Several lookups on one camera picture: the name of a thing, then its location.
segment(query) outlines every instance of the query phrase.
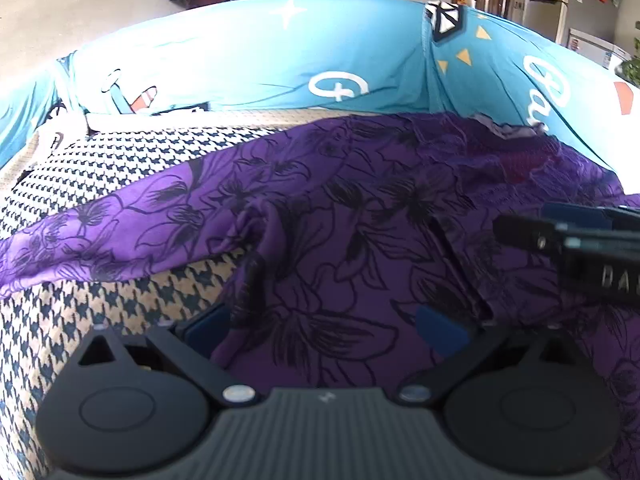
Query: houndstooth fabric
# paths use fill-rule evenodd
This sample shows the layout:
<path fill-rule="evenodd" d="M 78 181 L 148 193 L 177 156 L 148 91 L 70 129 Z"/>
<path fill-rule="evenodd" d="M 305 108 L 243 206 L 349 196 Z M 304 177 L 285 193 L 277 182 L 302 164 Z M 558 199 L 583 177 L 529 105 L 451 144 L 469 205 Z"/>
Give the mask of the houndstooth fabric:
<path fill-rule="evenodd" d="M 0 239 L 152 173 L 273 131 L 226 127 L 95 134 L 54 152 L 14 187 L 0 210 Z"/>
<path fill-rule="evenodd" d="M 268 135 L 263 128 L 96 134 L 54 153 L 18 184 L 0 215 L 1 237 L 207 152 Z M 43 283 L 0 301 L 0 478 L 39 480 L 49 467 L 37 443 L 37 408 L 82 336 L 107 322 L 141 333 L 159 319 L 207 308 L 242 251 L 121 283 Z"/>

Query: black plastic part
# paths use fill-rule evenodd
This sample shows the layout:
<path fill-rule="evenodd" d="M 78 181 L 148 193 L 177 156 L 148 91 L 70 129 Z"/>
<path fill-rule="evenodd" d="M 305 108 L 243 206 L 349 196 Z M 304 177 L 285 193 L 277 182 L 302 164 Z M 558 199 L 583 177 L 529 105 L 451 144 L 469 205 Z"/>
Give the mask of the black plastic part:
<path fill-rule="evenodd" d="M 583 229 L 610 230 L 613 228 L 613 220 L 607 215 L 606 210 L 596 207 L 549 202 L 542 206 L 540 216 L 554 222 L 566 222 Z"/>
<path fill-rule="evenodd" d="M 453 391 L 446 426 L 469 455 L 503 471 L 550 476 L 595 466 L 613 448 L 620 416 L 586 364 L 562 333 L 544 331 L 517 366 Z"/>
<path fill-rule="evenodd" d="M 162 356 L 165 370 L 178 374 L 199 387 L 211 397 L 217 408 L 237 408 L 258 402 L 258 396 L 244 403 L 226 400 L 224 390 L 239 384 L 238 381 L 166 330 L 153 326 L 146 332 L 146 339 L 149 346 Z"/>
<path fill-rule="evenodd" d="M 238 382 L 169 330 L 101 330 L 46 395 L 36 434 L 50 480 L 606 480 L 594 465 L 618 413 L 563 332 L 493 327 L 421 379 L 433 395 L 410 408 L 378 388 L 231 403 Z"/>
<path fill-rule="evenodd" d="M 266 479 L 531 480 L 473 459 L 456 447 L 433 412 L 397 406 L 378 388 L 274 388 L 257 406 L 221 413 L 189 454 L 130 478 Z M 79 479 L 58 470 L 49 480 Z M 590 468 L 546 480 L 606 476 Z"/>
<path fill-rule="evenodd" d="M 581 239 L 578 249 L 564 249 L 558 272 L 562 287 L 638 304 L 640 238 Z"/>
<path fill-rule="evenodd" d="M 116 335 L 103 330 L 85 336 L 45 396 L 36 434 L 60 468 L 127 475 L 185 453 L 209 419 L 199 389 L 180 377 L 143 370 Z"/>
<path fill-rule="evenodd" d="M 553 221 L 505 214 L 494 220 L 493 229 L 495 239 L 507 246 L 546 256 L 556 256 L 561 250 L 559 244 L 563 237 L 558 236 Z M 542 248 L 539 246 L 540 238 L 545 239 Z"/>
<path fill-rule="evenodd" d="M 640 231 L 640 212 L 626 207 L 606 207 L 604 211 L 616 231 Z"/>
<path fill-rule="evenodd" d="M 430 392 L 427 400 L 419 406 L 436 406 L 462 381 L 482 367 L 507 341 L 510 329 L 507 327 L 491 327 L 479 335 L 471 344 L 445 359 L 435 368 L 412 378 L 411 384 L 424 386 Z M 402 384 L 396 393 L 395 401 L 398 404 L 416 406 L 413 402 L 407 402 L 402 398 L 402 389 L 407 384 Z"/>

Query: purple cloth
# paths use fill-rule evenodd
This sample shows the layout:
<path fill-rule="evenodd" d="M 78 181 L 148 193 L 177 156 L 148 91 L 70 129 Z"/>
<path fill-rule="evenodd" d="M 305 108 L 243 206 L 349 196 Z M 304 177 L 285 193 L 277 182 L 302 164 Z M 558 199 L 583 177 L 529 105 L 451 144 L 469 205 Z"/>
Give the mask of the purple cloth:
<path fill-rule="evenodd" d="M 640 205 L 553 137 L 503 140 L 449 114 L 318 121 L 215 152 L 0 242 L 0 294 L 44 280 L 114 281 L 238 246 L 234 329 L 213 355 L 259 390 L 394 390 L 439 357 L 414 315 L 561 323 L 616 397 L 606 469 L 640 478 L 640 320 L 558 289 L 545 258 L 500 246 L 501 212 L 545 202 Z"/>

